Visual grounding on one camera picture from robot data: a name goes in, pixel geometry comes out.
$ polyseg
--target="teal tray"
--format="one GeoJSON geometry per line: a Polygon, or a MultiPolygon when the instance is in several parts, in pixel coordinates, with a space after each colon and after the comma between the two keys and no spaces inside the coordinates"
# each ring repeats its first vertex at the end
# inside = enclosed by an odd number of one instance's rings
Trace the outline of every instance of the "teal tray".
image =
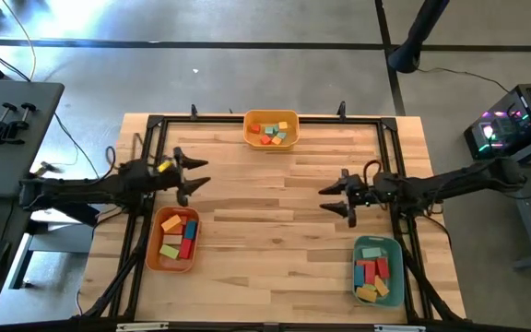
{"type": "Polygon", "coordinates": [[[364,259],[361,255],[363,248],[380,248],[382,257],[388,258],[388,268],[390,271],[390,278],[384,283],[388,287],[388,294],[386,296],[379,296],[375,303],[361,300],[356,295],[356,287],[352,287],[354,297],[362,304],[380,306],[380,307],[397,307],[403,303],[405,298],[405,276],[403,266],[403,252],[401,245],[394,239],[380,237],[380,236],[361,236],[354,243],[354,255],[352,260],[352,281],[354,278],[356,261],[364,259]]]}

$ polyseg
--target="concrete floor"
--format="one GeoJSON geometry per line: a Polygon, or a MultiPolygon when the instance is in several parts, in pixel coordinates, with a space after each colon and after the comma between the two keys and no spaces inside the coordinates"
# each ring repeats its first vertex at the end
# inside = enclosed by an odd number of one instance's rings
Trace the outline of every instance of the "concrete floor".
{"type": "MultiPolygon", "coordinates": [[[[34,39],[381,42],[373,0],[11,2],[34,39]]],[[[383,2],[392,41],[401,42],[422,1],[383,2]]],[[[6,11],[0,13],[0,39],[5,38],[23,39],[6,11]]],[[[531,1],[453,0],[428,44],[531,45],[531,1]]],[[[124,113],[188,112],[191,103],[201,113],[229,108],[332,113],[342,100],[350,114],[395,113],[382,51],[39,47],[36,52],[35,79],[65,84],[57,111],[100,172],[107,168],[103,149],[117,138],[124,113]]],[[[27,47],[0,46],[0,56],[30,71],[27,47]]],[[[507,88],[531,83],[531,53],[423,53],[421,67],[435,66],[491,77],[507,88]]],[[[467,165],[462,131],[502,90],[449,73],[398,78],[407,115],[423,120],[434,171],[467,165]]],[[[37,162],[71,162],[72,153],[53,123],[37,162]]],[[[66,176],[91,177],[92,171],[80,157],[66,176]]],[[[511,268],[531,254],[513,202],[477,193],[448,201],[445,214],[468,317],[531,327],[531,270],[511,268]]],[[[86,260],[36,254],[28,278],[39,287],[5,290],[0,324],[73,314],[86,260]]]]}

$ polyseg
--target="computer tower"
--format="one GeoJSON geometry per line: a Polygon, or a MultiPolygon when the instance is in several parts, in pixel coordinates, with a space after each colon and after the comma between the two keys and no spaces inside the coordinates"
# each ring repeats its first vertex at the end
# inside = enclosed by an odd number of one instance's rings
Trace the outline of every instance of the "computer tower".
{"type": "Polygon", "coordinates": [[[469,126],[465,140],[475,160],[512,155],[531,143],[531,84],[520,84],[469,126]]]}

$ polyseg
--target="butcher block tabletop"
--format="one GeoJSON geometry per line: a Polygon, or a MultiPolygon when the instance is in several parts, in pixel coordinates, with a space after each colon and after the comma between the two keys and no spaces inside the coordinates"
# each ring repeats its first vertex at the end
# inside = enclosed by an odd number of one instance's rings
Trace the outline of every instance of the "butcher block tabletop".
{"type": "MultiPolygon", "coordinates": [[[[145,135],[148,116],[125,115],[116,143],[118,162],[130,160],[133,151],[140,156],[142,147],[133,144],[133,135],[145,135]]],[[[407,176],[432,176],[421,120],[396,120],[407,176]]],[[[388,132],[386,137],[392,157],[388,132]]],[[[155,141],[151,154],[156,146],[155,141]]],[[[187,171],[187,178],[212,178],[189,199],[202,224],[195,264],[179,274],[145,267],[136,321],[406,322],[404,305],[363,305],[352,294],[353,244],[362,235],[392,237],[388,213],[378,206],[358,207],[358,225],[351,229],[345,219],[319,208],[344,198],[317,194],[337,180],[342,168],[361,175],[366,161],[380,159],[374,126],[301,124],[301,138],[292,151],[263,151],[243,141],[242,124],[169,124],[165,154],[175,147],[190,158],[209,161],[187,171]]],[[[155,210],[175,206],[174,190],[158,192],[155,210]]],[[[95,230],[79,295],[84,310],[116,273],[126,220],[120,215],[95,230]]],[[[141,222],[139,218],[133,247],[141,222]]],[[[464,316],[447,236],[424,219],[418,219],[418,233],[428,279],[452,310],[464,316]]],[[[120,313],[131,277],[124,284],[120,313]]],[[[421,314],[419,287],[410,273],[409,278],[421,314]]]]}

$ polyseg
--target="orange bowl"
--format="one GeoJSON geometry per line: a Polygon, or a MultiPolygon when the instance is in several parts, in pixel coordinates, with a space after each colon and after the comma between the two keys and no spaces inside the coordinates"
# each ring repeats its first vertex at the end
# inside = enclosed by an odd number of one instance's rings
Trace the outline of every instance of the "orange bowl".
{"type": "Polygon", "coordinates": [[[153,220],[153,228],[151,229],[151,234],[149,236],[148,246],[147,246],[147,258],[145,258],[145,263],[147,267],[155,271],[164,271],[164,272],[185,272],[188,271],[194,265],[195,260],[195,250],[198,244],[198,236],[200,235],[200,218],[198,218],[198,212],[193,208],[188,207],[162,207],[155,214],[153,220]],[[195,228],[195,239],[194,246],[192,247],[192,253],[190,253],[189,259],[172,259],[166,255],[161,255],[159,250],[163,245],[163,229],[161,228],[161,223],[163,221],[178,215],[183,219],[197,220],[198,225],[195,228]]]}
{"type": "Polygon", "coordinates": [[[243,138],[245,142],[255,149],[291,149],[299,141],[299,133],[299,116],[292,110],[250,110],[243,118],[243,138]],[[284,138],[282,143],[279,145],[262,144],[260,139],[265,135],[263,128],[269,125],[277,125],[280,122],[288,123],[288,129],[285,131],[286,138],[284,138]],[[259,134],[250,130],[253,124],[261,125],[262,130],[259,134]]]}

